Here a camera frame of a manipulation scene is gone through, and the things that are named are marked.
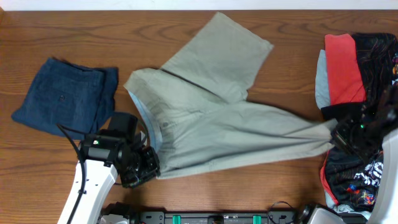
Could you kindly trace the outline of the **khaki cargo shorts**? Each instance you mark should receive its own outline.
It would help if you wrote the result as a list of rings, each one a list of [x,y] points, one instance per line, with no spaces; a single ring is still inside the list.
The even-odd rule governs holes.
[[[226,15],[212,19],[158,69],[124,84],[171,179],[313,157],[332,148],[336,121],[317,123],[248,102],[272,44]]]

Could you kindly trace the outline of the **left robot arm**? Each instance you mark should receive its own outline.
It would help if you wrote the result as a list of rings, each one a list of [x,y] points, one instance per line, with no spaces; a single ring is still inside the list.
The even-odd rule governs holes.
[[[133,189],[160,175],[155,149],[141,140],[88,134],[75,149],[78,164],[59,223],[96,223],[117,179]]]

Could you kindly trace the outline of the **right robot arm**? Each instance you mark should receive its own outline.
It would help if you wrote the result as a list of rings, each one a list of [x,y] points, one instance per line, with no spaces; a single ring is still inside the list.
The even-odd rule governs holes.
[[[391,131],[383,139],[385,153],[384,171],[379,186],[376,203],[369,219],[359,214],[335,213],[334,211],[316,206],[308,217],[302,221],[307,224],[397,224],[397,130]]]

